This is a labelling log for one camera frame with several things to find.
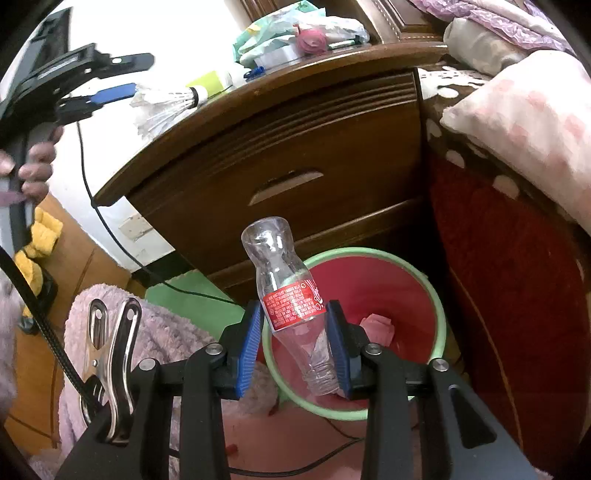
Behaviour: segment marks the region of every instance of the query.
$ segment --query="drawer handle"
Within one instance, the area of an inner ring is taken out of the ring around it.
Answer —
[[[270,199],[275,195],[294,189],[299,185],[303,185],[314,179],[323,177],[324,174],[318,170],[304,170],[291,171],[287,175],[283,175],[278,179],[272,179],[266,182],[256,193],[252,196],[248,206],[260,203],[263,200]]]

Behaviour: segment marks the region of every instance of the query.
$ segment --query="yellow cloth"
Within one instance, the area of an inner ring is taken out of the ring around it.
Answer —
[[[49,257],[61,235],[64,224],[39,207],[35,208],[35,223],[31,227],[32,241],[24,251],[29,258]]]
[[[62,222],[53,218],[49,213],[39,207],[35,208],[35,223],[31,227],[31,243],[14,257],[14,262],[35,296],[41,293],[43,273],[41,267],[31,259],[48,257],[53,252],[63,226]],[[25,317],[32,317],[28,307],[25,307],[22,314]]]

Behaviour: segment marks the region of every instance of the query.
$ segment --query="green bin rim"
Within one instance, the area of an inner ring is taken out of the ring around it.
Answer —
[[[441,300],[439,300],[439,296],[437,295],[437,292],[435,292],[435,288],[433,288],[433,286],[429,283],[427,277],[423,273],[421,273],[410,263],[404,261],[402,258],[399,258],[396,255],[392,255],[381,250],[365,247],[347,247],[327,250],[326,252],[322,252],[317,255],[314,255],[313,257],[310,257],[308,260],[305,260],[304,263],[306,264],[306,267],[312,268],[328,260],[341,257],[379,258],[381,260],[395,263],[399,267],[405,269],[406,272],[411,274],[423,286],[423,288],[427,290],[429,298],[431,299],[431,302],[435,309],[437,326],[435,331],[435,340],[433,342],[433,348],[431,349],[429,361],[431,361],[434,358],[439,358],[443,355],[443,349],[445,348],[447,332],[445,312],[443,311],[443,305],[441,304]],[[300,397],[296,392],[294,392],[290,388],[290,386],[283,380],[283,377],[279,372],[279,368],[275,363],[275,358],[273,357],[271,347],[271,338],[271,328],[269,327],[268,322],[265,321],[262,331],[262,348],[263,353],[265,354],[267,367],[269,369],[269,372],[271,373],[271,376],[273,377],[273,380],[275,380],[275,382],[279,386],[279,389],[282,392],[284,392],[291,401],[295,402],[301,408],[308,410],[309,412],[319,415],[321,417],[325,417],[327,419],[343,421],[367,420],[367,408],[360,408],[359,410],[332,410],[330,408],[320,407],[312,402],[309,402]]]

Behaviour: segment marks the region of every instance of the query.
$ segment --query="plastic bottle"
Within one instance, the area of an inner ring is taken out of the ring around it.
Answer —
[[[326,337],[326,309],[316,283],[296,255],[287,220],[269,217],[242,232],[256,266],[256,289],[273,335],[300,367],[313,395],[336,392],[339,383]]]

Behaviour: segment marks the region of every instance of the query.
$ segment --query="metal screw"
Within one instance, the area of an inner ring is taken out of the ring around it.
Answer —
[[[365,352],[370,355],[379,355],[382,353],[382,346],[377,343],[368,343],[365,345]]]
[[[438,372],[446,372],[449,370],[449,364],[443,358],[436,358],[433,360],[432,365]]]
[[[205,347],[208,355],[219,355],[223,352],[223,347],[219,343],[210,343]]]
[[[152,370],[154,367],[156,366],[156,360],[154,360],[153,358],[144,358],[140,363],[139,363],[139,369],[143,370],[144,372],[149,372],[150,370]]]

